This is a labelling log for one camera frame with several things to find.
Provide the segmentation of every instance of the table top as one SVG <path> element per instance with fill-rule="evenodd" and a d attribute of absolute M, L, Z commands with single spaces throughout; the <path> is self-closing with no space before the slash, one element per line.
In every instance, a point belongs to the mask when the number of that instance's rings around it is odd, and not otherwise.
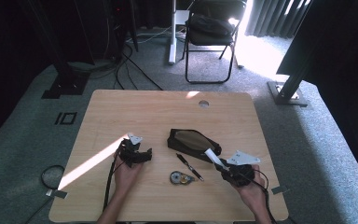
<path fill-rule="evenodd" d="M 49 218 L 54 222 L 95 221 L 103 197 L 113 153 L 127 133 L 143 137 L 140 151 L 153 148 L 118 221 L 231 221 L 255 220 L 237 191 L 223 180 L 213 164 L 181 153 L 205 179 L 173 185 L 172 171 L 194 176 L 168 148 L 171 129 L 193 129 L 222 147 L 219 158 L 236 150 L 261 159 L 270 188 L 279 186 L 252 98 L 247 93 L 198 91 L 109 91 L 92 94 Z M 110 192 L 114 191 L 112 181 Z M 282 194 L 269 194 L 277 220 L 288 211 Z"/>

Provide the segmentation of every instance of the carpeted floor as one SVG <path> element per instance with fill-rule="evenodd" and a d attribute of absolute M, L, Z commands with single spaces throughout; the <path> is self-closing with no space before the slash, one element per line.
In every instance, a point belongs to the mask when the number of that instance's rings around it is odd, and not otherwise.
<path fill-rule="evenodd" d="M 231 80 L 221 85 L 185 81 L 182 42 L 178 41 L 177 63 L 169 65 L 168 37 L 142 40 L 145 42 L 131 59 L 163 90 L 234 91 L 252 96 L 280 183 L 289 188 L 284 198 L 292 220 L 301 224 L 358 223 L 358 164 L 317 88 L 306 82 L 300 85 L 307 107 L 275 105 L 269 92 L 268 81 L 287 79 L 275 72 L 291 39 L 245 37 L 237 50 L 244 67 L 234 64 Z M 195 54 L 190 62 L 192 76 L 200 76 L 196 71 L 204 78 L 227 72 L 221 64 L 227 64 L 227 59 L 218 62 L 215 57 Z M 82 95 L 41 99 L 57 76 L 53 66 L 37 76 L 23 95 L 0 130 L 0 223 L 50 223 L 51 201 L 40 176 L 51 165 L 66 165 L 94 90 L 120 89 L 119 84 L 125 89 L 158 90 L 130 62 L 119 69 L 95 70 L 107 63 L 98 61 L 95 67 L 72 63 L 79 69 L 94 69 Z M 57 122 L 65 113 L 76 114 L 73 124 Z M 294 223 L 292 220 L 280 223 Z"/>

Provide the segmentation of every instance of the person's left hand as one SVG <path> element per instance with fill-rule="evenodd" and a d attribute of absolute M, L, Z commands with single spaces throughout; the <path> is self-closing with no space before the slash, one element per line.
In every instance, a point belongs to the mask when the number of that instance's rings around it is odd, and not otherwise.
<path fill-rule="evenodd" d="M 115 192 L 127 194 L 135 184 L 138 174 L 141 173 L 142 167 L 144 167 L 144 163 L 134 163 L 132 167 L 129 167 L 126 163 L 122 163 L 123 160 L 117 156 L 115 165 Z"/>

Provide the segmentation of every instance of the black pen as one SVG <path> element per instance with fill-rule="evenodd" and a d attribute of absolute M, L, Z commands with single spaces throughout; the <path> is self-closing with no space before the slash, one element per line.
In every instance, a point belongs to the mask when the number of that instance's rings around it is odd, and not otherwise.
<path fill-rule="evenodd" d="M 183 158 L 183 156 L 182 156 L 181 154 L 177 154 L 177 153 L 176 153 L 176 156 L 179 158 L 179 160 L 180 160 L 182 163 L 184 163 L 184 164 L 188 167 L 188 169 L 189 169 L 191 172 L 193 172 L 193 174 L 194 174 L 196 177 L 198 177 L 201 181 L 203 181 L 202 176 L 201 176 L 199 173 L 197 173 L 197 171 L 196 171 L 190 164 L 188 164 L 188 162 L 185 160 L 185 158 Z"/>

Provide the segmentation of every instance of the person's right hand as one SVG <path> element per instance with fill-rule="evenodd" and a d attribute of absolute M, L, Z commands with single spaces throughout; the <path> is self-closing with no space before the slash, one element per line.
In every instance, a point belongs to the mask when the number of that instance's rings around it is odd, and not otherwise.
<path fill-rule="evenodd" d="M 261 185 L 264 188 L 264 179 L 260 177 L 260 173 L 257 172 L 260 170 L 258 165 L 252 165 L 255 171 L 254 181 Z M 266 194 L 263 192 L 263 189 L 260 188 L 257 184 L 251 182 L 247 186 L 235 187 L 234 189 L 240 194 L 242 201 L 251 209 L 255 215 L 255 220 L 259 224 L 271 223 L 269 218 L 269 212 L 266 205 Z"/>

